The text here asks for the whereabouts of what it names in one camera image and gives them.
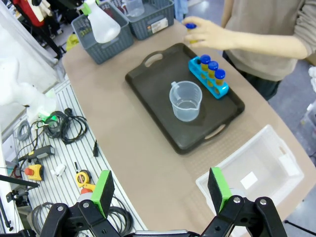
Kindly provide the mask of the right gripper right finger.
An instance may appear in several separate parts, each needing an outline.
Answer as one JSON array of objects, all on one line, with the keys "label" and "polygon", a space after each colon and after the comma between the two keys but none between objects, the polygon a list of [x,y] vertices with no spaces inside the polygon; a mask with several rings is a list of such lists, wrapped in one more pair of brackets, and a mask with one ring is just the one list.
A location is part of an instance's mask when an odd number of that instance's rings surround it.
[{"label": "right gripper right finger", "polygon": [[228,237],[235,227],[245,227],[252,237],[287,236],[271,198],[233,195],[218,167],[210,168],[207,186],[216,215],[202,237]]}]

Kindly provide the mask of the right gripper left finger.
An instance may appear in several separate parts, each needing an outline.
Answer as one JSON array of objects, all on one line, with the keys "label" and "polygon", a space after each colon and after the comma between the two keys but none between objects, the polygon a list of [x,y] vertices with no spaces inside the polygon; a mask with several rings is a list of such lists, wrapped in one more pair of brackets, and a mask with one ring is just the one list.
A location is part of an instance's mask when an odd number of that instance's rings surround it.
[{"label": "right gripper left finger", "polygon": [[108,220],[111,211],[116,209],[111,206],[114,190],[112,172],[102,171],[91,196],[81,195],[71,207],[64,203],[52,205],[40,236],[77,237],[83,231],[90,231],[95,237],[127,236],[134,225],[130,212],[122,209],[125,230],[117,230]]}]

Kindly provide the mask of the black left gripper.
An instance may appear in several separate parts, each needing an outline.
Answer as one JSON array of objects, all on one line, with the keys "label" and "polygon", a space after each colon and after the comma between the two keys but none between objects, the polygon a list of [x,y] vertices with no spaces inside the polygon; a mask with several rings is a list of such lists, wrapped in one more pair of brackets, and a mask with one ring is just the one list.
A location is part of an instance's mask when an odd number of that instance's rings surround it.
[{"label": "black left gripper", "polygon": [[84,0],[70,0],[71,9],[82,9],[84,15],[89,15],[91,13],[90,7]]}]

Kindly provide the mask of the person left hand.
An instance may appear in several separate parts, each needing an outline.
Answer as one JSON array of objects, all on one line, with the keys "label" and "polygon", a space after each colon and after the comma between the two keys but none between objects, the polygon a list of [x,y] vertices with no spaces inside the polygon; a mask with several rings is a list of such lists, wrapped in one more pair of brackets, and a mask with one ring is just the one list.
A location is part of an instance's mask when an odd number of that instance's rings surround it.
[{"label": "person left hand", "polygon": [[190,47],[228,50],[235,49],[238,46],[236,33],[224,29],[209,20],[190,16],[183,20],[183,24],[196,25],[184,37],[184,41],[188,42]]}]

